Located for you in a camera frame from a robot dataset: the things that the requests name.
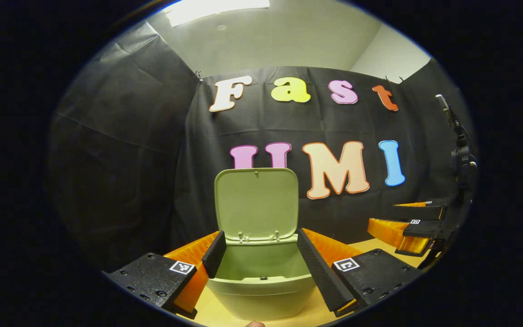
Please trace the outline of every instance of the black fabric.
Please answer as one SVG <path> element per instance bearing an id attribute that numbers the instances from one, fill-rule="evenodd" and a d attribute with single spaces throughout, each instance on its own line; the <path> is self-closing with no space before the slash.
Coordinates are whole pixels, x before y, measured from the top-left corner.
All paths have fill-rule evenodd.
<path id="1" fill-rule="evenodd" d="M 168 246 L 183 120 L 198 79 L 147 23 L 83 68 L 53 117 L 48 191 L 91 262 Z"/>
<path id="2" fill-rule="evenodd" d="M 251 85 L 244 87 L 235 107 L 209 112 L 217 88 L 214 83 L 249 75 Z M 305 81 L 311 99 L 305 103 L 280 102 L 271 96 L 274 81 L 280 77 L 297 77 Z M 353 105 L 337 104 L 331 98 L 328 83 L 347 80 L 359 96 Z M 386 109 L 372 87 L 383 85 L 399 106 Z M 205 78 L 197 88 L 185 122 L 183 146 L 175 177 L 175 199 L 171 236 L 181 246 L 218 229 L 214 205 L 214 179 L 225 169 L 234 167 L 230 149 L 238 145 L 255 145 L 255 167 L 270 167 L 271 157 L 265 146 L 288 142 L 287 165 L 299 180 L 298 225 L 345 243 L 372 238 L 367 233 L 369 218 L 383 218 L 385 210 L 397 203 L 414 201 L 429 167 L 424 127 L 419 108 L 407 101 L 402 87 L 376 77 L 342 70 L 303 67 L 263 68 Z M 399 158 L 405 182 L 396 187 L 385 184 L 387 176 L 380 141 L 399 143 Z M 325 143 L 340 159 L 347 141 L 363 143 L 365 175 L 370 189 L 349 194 L 334 191 L 325 199 L 309 199 L 311 166 L 301 151 L 312 142 Z"/>
<path id="3" fill-rule="evenodd" d="M 405 91 L 407 101 L 418 109 L 417 115 L 423 126 L 425 147 L 429 155 L 428 176 L 423 182 L 417 199 L 427 201 L 435 197 L 453 197 L 457 190 L 457 183 L 450 163 L 451 151 L 456 148 L 457 136 L 453 128 L 449 127 L 448 120 L 435 96 L 442 94 L 453 112 L 457 114 L 471 139 L 474 155 L 480 162 L 477 139 L 464 96 L 435 59 L 431 59 L 429 63 L 405 79 L 401 87 Z"/>

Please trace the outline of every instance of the light green bin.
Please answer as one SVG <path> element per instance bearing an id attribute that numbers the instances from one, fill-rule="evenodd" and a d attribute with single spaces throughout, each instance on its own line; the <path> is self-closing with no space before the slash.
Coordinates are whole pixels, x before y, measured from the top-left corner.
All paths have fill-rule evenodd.
<path id="1" fill-rule="evenodd" d="M 296 245 L 296 174 L 287 168 L 224 170 L 215 179 L 215 207 L 227 250 L 207 287 L 239 319 L 297 315 L 316 284 Z"/>

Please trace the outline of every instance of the fingertip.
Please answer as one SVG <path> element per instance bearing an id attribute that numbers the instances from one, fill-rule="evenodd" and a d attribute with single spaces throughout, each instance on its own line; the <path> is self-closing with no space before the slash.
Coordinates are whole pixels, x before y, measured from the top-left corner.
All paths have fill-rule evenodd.
<path id="1" fill-rule="evenodd" d="M 266 327 L 266 325 L 258 321 L 252 321 L 245 327 Z"/>

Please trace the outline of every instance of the trash bin lid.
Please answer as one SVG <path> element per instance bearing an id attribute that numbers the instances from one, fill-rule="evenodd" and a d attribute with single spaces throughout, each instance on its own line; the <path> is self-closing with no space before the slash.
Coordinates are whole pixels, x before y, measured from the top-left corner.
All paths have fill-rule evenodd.
<path id="1" fill-rule="evenodd" d="M 228 169 L 215 178 L 217 224 L 230 240 L 275 240 L 297 228 L 298 182 L 287 168 Z"/>

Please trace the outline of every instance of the table surface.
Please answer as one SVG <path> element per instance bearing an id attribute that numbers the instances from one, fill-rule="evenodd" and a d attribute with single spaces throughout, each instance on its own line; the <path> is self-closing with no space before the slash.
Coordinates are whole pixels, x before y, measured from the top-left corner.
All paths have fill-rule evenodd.
<path id="1" fill-rule="evenodd" d="M 417 267 L 419 263 L 427 256 L 410 257 L 408 255 L 401 255 L 395 253 L 395 248 L 380 241 L 376 238 L 364 242 L 350 244 L 363 252 L 371 251 L 380 248 L 395 257 L 401 259 L 411 266 Z M 249 321 L 235 318 L 214 296 L 211 290 L 207 287 L 203 290 L 197 305 L 197 316 L 194 321 L 209 327 L 245 327 Z M 266 327 L 308 327 L 319 326 L 324 323 L 329 323 L 337 318 L 334 313 L 330 312 L 326 307 L 326 303 L 320 295 L 318 288 L 314 288 L 314 292 L 306 303 L 305 308 L 295 317 L 262 321 Z"/>

